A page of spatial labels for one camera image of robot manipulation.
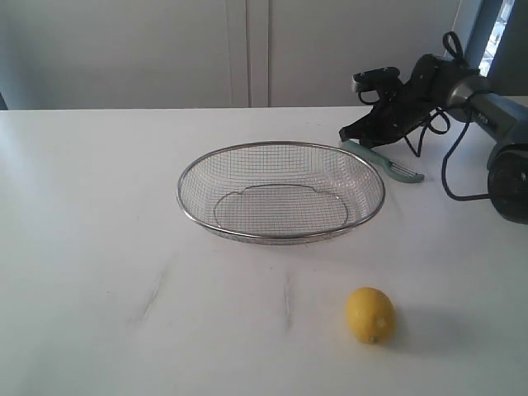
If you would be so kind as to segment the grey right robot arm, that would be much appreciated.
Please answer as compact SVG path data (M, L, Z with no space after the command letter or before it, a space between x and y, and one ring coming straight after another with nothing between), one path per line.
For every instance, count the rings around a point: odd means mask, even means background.
M372 149L406 139L415 129L429 130L434 116L476 123L495 141L489 155L484 198L515 223L527 221L527 109L493 92L488 80L464 58L423 55L407 82L396 68L357 73L357 93L375 91L370 113L341 128L342 141L356 139Z

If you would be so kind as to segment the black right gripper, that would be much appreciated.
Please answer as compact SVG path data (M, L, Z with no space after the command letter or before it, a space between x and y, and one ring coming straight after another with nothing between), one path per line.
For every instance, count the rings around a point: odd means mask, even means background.
M387 94L377 108L339 130L341 140L359 139L368 149L394 144L415 130L431 113L434 103L431 87L439 72L442 59L423 55L416 63L411 77Z

